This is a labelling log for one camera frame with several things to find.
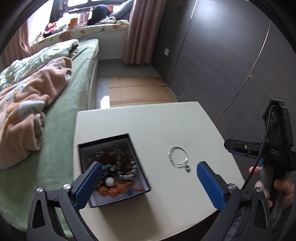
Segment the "curtain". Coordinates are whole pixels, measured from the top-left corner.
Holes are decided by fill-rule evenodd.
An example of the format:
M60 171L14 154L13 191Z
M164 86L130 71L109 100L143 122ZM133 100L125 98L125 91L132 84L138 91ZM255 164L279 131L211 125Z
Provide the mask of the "curtain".
M52 4L51 14L49 17L49 22L57 22L60 18L63 17L64 9L63 9L63 0L54 0Z
M30 57L33 54L33 49L28 42L29 31L28 22L25 23L18 29L8 45L5 47L0 61L0 72L12 64L13 61Z
M125 64L150 63L165 0L135 0L130 17Z

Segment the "cardboard sheet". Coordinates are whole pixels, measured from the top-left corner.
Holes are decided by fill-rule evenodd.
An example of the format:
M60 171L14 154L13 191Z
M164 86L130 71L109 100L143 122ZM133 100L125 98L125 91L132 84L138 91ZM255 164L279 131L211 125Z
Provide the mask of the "cardboard sheet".
M110 107L178 102L161 77L114 77L109 82Z

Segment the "silver bracelet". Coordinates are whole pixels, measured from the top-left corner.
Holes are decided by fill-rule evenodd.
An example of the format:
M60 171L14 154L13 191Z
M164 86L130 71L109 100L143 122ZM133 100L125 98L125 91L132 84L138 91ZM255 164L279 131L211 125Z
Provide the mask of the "silver bracelet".
M185 161L183 162L183 163L175 163L174 161L173 161L173 159L172 159L172 151L173 150L175 150L175 149L180 149L180 150L182 150L184 153L185 153L185 155L186 155L186 158L185 158ZM182 168L182 167L184 167L185 168L185 170L187 171L187 172L190 172L190 166L187 164L188 163L188 155L187 155L187 153L185 152L185 150L183 149L183 148L181 148L181 147L179 147L179 146L173 146L170 150L169 150L169 152L168 152L168 156L169 156L169 158L170 158L170 162L172 163L172 165L174 166L174 167L177 167L177 168Z

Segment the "black box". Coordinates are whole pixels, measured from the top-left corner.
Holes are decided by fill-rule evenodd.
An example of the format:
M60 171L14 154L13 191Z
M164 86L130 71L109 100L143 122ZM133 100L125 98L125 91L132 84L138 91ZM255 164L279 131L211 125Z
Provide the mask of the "black box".
M134 187L132 189L129 189L127 193L119 194L117 197L103 197L97 191L94 191L89 200L91 207L98 207L109 203L122 201L149 192L151 190L150 184L145 176L145 173L141 166L140 160L136 154L136 151L133 147L129 134L109 137L78 145L81 172L85 173L85 171L92 164L93 161L89 157L92 153L104 148L109 148L115 144L126 146L130 151L130 154L132 155L134 162L138 166L138 173L136 175L136 178L133 180L135 183Z

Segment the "pillow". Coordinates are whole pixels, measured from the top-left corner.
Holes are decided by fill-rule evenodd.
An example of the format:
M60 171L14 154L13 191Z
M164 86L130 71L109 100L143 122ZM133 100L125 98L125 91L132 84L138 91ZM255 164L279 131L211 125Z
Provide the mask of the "pillow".
M119 6L119 9L116 12L111 13L109 17L121 18L126 13L131 12L132 7L133 7L133 0L128 0L122 3Z
M129 17L131 15L131 12L127 12L125 15L123 15L121 18L118 18L118 20L127 20L129 21Z

